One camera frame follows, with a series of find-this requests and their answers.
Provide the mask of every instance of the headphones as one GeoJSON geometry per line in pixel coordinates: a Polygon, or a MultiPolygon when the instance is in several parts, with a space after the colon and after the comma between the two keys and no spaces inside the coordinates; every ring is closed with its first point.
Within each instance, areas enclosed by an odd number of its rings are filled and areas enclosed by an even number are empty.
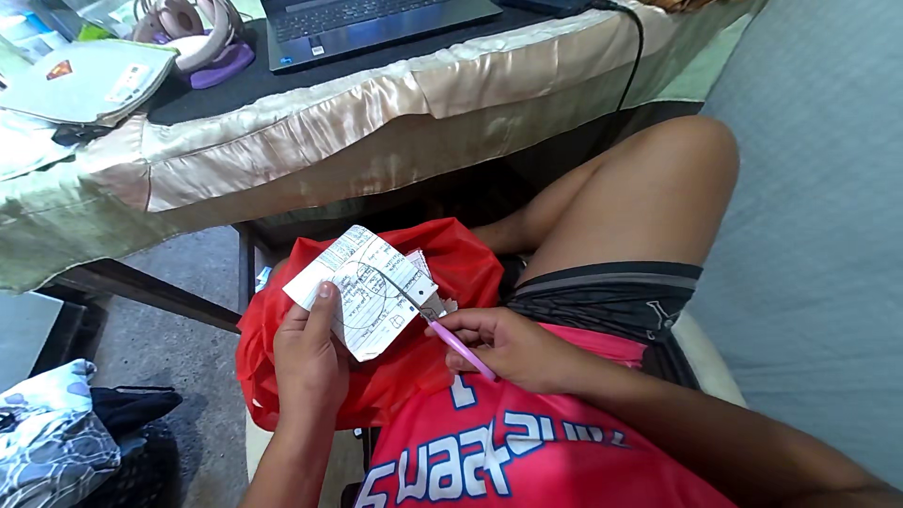
{"type": "Polygon", "coordinates": [[[135,42],[162,43],[179,50],[175,66],[180,72],[194,72],[216,60],[241,32],[241,15],[229,0],[197,0],[204,17],[213,23],[213,30],[204,35],[204,26],[194,6],[188,0],[135,0],[133,12],[138,17],[138,5],[144,17],[132,31],[135,42]]]}

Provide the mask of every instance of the shorts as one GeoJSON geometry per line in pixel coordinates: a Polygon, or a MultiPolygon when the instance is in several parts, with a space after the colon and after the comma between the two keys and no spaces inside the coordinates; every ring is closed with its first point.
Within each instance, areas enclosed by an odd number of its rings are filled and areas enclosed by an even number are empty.
{"type": "Polygon", "coordinates": [[[664,261],[619,261],[531,278],[502,306],[539,323],[616,335],[646,344],[642,371],[699,389],[671,326],[703,269],[664,261]]]}

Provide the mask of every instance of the floor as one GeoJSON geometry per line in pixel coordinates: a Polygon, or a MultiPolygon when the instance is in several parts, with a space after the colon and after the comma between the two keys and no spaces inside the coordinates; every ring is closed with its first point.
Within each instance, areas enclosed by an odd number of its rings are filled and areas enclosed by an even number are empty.
{"type": "MultiPolygon", "coordinates": [[[[236,309],[238,243],[231,228],[169,240],[124,262],[236,309]]],[[[94,355],[95,386],[173,386],[184,397],[166,422],[182,459],[185,507],[236,506],[247,487],[245,406],[235,378],[238,336],[114,297],[94,355]]],[[[345,484],[363,476],[359,441],[337,433],[320,506],[334,508],[345,484]]]]}

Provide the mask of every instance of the plastic bag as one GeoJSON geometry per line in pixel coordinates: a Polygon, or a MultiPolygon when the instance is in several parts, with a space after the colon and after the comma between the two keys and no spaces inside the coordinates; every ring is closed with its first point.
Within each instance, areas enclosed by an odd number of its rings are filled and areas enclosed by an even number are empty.
{"type": "MultiPolygon", "coordinates": [[[[492,251],[457,220],[429,221],[379,237],[402,254],[423,249],[443,299],[457,300],[459,308],[496,304],[502,267],[492,251]]],[[[251,418],[265,430],[274,430],[279,419],[273,336],[293,303],[282,287],[331,243],[299,238],[288,262],[270,275],[266,288],[254,295],[238,322],[237,377],[251,418]]],[[[376,359],[352,369],[337,430],[383,426],[418,391],[431,393],[452,385],[445,344],[426,337],[424,329],[426,322],[415,318],[376,359]]]]}

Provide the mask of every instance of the hand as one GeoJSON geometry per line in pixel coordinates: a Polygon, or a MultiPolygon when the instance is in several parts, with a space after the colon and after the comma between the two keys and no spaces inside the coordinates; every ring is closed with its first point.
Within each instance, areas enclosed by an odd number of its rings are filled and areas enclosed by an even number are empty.
{"type": "MultiPolygon", "coordinates": [[[[574,373],[597,368],[599,358],[506,308],[473,308],[439,318],[439,323],[471,347],[502,378],[534,393],[571,392],[574,373]]],[[[432,328],[427,335],[435,335],[432,328]]],[[[451,348],[445,363],[452,371],[476,368],[451,348]]]]}
{"type": "Polygon", "coordinates": [[[348,395],[348,350],[330,330],[339,289],[324,282],[317,292],[311,312],[292,306],[273,338],[280,423],[334,417],[348,395]]]}

